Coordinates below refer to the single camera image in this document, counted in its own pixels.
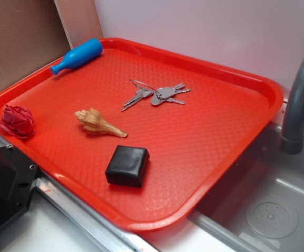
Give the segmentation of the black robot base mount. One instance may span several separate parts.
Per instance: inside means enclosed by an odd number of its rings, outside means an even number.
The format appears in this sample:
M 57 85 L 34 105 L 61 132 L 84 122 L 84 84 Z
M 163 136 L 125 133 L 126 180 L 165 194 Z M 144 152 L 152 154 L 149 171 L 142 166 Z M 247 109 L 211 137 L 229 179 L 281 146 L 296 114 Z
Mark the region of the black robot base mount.
M 16 147 L 0 147 L 0 231 L 25 214 L 38 165 Z

